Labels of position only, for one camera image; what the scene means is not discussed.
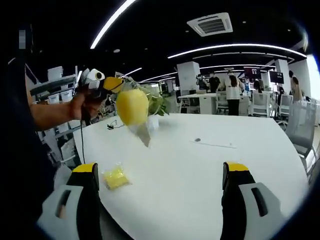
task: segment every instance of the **desk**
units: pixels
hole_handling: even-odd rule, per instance
[[[100,172],[122,163],[132,185],[109,191],[99,174],[99,195],[135,240],[220,239],[226,161],[245,164],[255,181],[278,197],[285,218],[308,190],[297,151],[273,119],[173,113],[159,118],[149,148],[127,127],[108,130],[115,119],[122,124],[115,116],[83,129],[84,156],[87,163],[97,162]],[[73,134],[83,161],[81,132]],[[235,148],[195,143],[196,138]]]
[[[179,96],[178,98],[181,99],[179,113],[181,113],[183,99],[199,98],[200,114],[216,114],[216,97],[216,93],[195,93],[190,95]]]

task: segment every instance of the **small yellow package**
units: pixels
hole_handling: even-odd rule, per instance
[[[106,171],[103,174],[103,178],[106,182],[106,186],[110,190],[114,190],[122,185],[130,183],[120,165],[116,166],[112,171]]]

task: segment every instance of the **hand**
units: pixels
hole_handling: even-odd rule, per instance
[[[101,105],[101,100],[90,98],[90,92],[79,92],[69,102],[70,116],[74,120],[81,120],[81,107],[84,106],[91,118],[95,117]]]

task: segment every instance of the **black ceiling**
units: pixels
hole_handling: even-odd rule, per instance
[[[51,67],[63,66],[70,70],[78,65],[99,69],[106,75],[113,75],[115,71],[126,74],[142,68],[131,75],[141,81],[175,72],[177,64],[187,61],[208,67],[264,65],[275,58],[245,53],[214,55],[219,53],[267,51],[302,59],[296,54],[260,47],[209,49],[167,58],[221,44],[254,43],[291,48],[302,40],[302,34],[290,17],[288,5],[280,1],[137,0],[111,26],[96,48],[90,50],[99,30],[123,2],[83,0],[81,4],[75,4],[54,1],[43,5],[32,18],[34,48],[29,62],[37,77],[45,79],[46,71]],[[201,37],[187,25],[189,20],[222,12],[229,13],[232,33]],[[203,73],[212,71],[213,68],[204,69]]]

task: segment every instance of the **air conditioning vent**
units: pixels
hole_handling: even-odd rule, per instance
[[[233,32],[230,17],[227,12],[203,16],[188,21],[187,24],[201,37]]]

